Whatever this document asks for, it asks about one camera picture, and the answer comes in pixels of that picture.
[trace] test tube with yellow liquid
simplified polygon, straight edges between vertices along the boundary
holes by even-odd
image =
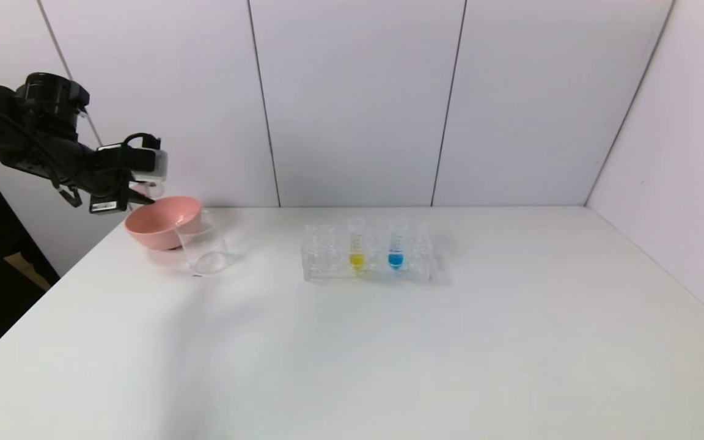
[[[350,265],[359,271],[365,264],[365,254],[363,253],[363,233],[365,232],[365,220],[360,217],[352,217],[347,222],[350,231]]]

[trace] test tube with blue liquid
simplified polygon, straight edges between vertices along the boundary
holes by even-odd
[[[406,240],[406,233],[409,224],[403,218],[394,218],[390,221],[390,249],[387,262],[394,270],[399,270],[403,265],[403,242]]]

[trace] white wall panel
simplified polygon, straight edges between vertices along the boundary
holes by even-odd
[[[704,0],[676,3],[588,205],[704,303]]]
[[[43,4],[103,143],[162,137],[168,195],[277,205],[246,0]]]
[[[15,90],[32,72],[67,75],[37,3],[0,0],[0,86]],[[86,119],[78,119],[78,134],[81,142],[96,146]],[[2,164],[0,192],[59,275],[123,219],[123,214],[89,214],[85,193],[83,206],[72,208],[50,181]]]
[[[469,0],[434,204],[584,204],[670,0]]]
[[[252,0],[283,206],[430,204],[463,0]]]

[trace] white table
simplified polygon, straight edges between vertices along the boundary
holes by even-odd
[[[704,439],[704,307],[592,211],[220,212],[221,275],[119,227],[0,340],[0,439]],[[396,214],[439,282],[303,281],[305,223]]]

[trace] blue liquid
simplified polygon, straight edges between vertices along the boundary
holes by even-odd
[[[403,265],[403,254],[389,254],[387,262],[391,268],[400,268]]]

